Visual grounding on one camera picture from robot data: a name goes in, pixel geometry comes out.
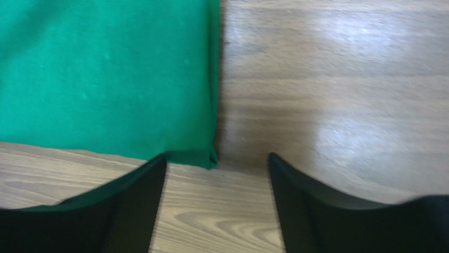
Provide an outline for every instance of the wooden surface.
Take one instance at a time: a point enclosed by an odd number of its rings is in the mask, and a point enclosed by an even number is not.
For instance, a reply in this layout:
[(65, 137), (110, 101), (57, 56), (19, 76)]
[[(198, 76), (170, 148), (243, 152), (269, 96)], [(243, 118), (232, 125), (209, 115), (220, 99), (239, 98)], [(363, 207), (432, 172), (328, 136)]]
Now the wooden surface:
[[(270, 151), (371, 200), (449, 193), (446, 1), (222, 6), (222, 163), (171, 166), (154, 252), (281, 252)], [(0, 143), (0, 205), (55, 203), (142, 162)]]

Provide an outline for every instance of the wood grain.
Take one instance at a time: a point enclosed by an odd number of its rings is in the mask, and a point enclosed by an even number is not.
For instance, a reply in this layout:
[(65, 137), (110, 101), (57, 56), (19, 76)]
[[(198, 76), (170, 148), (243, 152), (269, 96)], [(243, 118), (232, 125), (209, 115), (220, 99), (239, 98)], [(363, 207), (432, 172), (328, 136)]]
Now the wood grain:
[[(153, 252), (281, 252), (266, 154), (393, 203), (449, 193), (449, 4), (227, 0), (212, 171), (171, 166)], [(0, 143), (0, 205), (55, 203), (143, 161)]]

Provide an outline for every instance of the folded green cloth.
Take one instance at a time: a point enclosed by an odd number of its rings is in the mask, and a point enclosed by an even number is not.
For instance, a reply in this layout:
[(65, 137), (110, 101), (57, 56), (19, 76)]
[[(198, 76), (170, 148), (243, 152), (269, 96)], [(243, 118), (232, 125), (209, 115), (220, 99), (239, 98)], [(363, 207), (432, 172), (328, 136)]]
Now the folded green cloth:
[(212, 168), (219, 0), (0, 3), (0, 141)]

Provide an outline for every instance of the wood grain pattern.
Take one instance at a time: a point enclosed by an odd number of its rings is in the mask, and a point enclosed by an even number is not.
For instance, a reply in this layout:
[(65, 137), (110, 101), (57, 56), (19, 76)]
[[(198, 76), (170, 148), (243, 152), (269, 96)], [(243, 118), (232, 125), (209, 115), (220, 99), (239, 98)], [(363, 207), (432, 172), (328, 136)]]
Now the wood grain pattern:
[[(266, 154), (381, 202), (449, 193), (449, 4), (227, 0), (212, 171), (171, 166), (153, 252), (281, 252)], [(0, 205), (55, 203), (143, 161), (0, 143)]]

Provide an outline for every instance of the green cloth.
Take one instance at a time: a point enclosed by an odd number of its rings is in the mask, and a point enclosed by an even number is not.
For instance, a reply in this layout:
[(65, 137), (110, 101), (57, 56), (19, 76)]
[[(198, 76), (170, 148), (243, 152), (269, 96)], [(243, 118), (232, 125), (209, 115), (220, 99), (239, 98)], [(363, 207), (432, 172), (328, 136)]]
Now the green cloth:
[(0, 141), (212, 168), (219, 0), (0, 2)]

